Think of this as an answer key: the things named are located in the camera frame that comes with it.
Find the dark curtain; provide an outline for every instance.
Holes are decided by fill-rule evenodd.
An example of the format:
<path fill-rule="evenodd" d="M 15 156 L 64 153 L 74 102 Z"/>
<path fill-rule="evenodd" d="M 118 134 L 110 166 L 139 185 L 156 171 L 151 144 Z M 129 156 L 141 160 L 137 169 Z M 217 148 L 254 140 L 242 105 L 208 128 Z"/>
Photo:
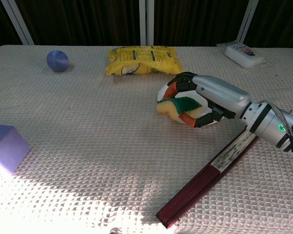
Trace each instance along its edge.
<path fill-rule="evenodd" d="M 21 40 L 0 1 L 0 46 L 7 44 L 21 44 Z"/>
<path fill-rule="evenodd" d="M 139 45 L 138 0 L 16 0 L 37 45 Z"/>
<path fill-rule="evenodd" d="M 293 48 L 293 0 L 260 0 L 244 43 Z"/>
<path fill-rule="evenodd" d="M 215 46 L 236 40 L 249 0 L 155 0 L 154 44 Z"/>

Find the robotic hand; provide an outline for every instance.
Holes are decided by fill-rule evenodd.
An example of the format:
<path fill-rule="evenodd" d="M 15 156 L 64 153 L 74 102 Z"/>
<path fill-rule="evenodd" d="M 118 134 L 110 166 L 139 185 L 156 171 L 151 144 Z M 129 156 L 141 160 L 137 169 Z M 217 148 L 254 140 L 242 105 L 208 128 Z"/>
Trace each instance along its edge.
<path fill-rule="evenodd" d="M 254 103 L 250 95 L 212 76 L 190 72 L 178 74 L 167 84 L 162 99 L 174 98 L 179 92 L 195 91 L 208 104 L 209 112 L 199 118 L 182 113 L 179 118 L 191 127 L 203 127 L 222 118 L 240 119 L 246 129 L 284 152 L 293 153 L 293 115 L 267 101 Z"/>

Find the table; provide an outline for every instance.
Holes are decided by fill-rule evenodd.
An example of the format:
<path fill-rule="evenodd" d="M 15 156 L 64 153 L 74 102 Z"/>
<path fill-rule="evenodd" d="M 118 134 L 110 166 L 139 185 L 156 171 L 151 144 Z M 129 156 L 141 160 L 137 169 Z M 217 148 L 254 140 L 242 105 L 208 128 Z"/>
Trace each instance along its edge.
<path fill-rule="evenodd" d="M 156 212 L 244 125 L 191 129 L 157 115 L 174 76 L 107 76 L 110 48 L 0 47 L 0 124 L 31 145 L 15 174 L 0 176 L 1 232 L 293 233 L 293 156 L 263 140 L 174 227 L 159 223 Z M 68 55 L 67 71 L 48 68 L 53 49 Z M 293 49 L 256 48 L 268 63 L 250 70 L 217 47 L 176 50 L 185 71 L 293 109 Z"/>

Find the yellow bag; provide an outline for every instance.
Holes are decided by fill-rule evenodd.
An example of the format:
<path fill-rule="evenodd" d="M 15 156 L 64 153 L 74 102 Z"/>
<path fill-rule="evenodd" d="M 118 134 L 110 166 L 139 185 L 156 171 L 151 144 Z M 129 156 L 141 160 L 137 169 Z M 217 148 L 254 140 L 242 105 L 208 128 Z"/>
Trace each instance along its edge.
<path fill-rule="evenodd" d="M 183 71 L 176 50 L 167 46 L 125 46 L 109 50 L 107 75 L 138 75 Z"/>

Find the purple foam block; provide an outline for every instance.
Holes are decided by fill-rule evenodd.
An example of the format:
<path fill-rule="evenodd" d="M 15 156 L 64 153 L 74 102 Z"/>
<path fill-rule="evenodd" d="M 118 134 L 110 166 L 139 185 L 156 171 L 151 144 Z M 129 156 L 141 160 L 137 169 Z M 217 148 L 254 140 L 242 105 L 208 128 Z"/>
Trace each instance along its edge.
<path fill-rule="evenodd" d="M 29 151 L 15 127 L 0 125 L 0 174 L 12 175 Z"/>

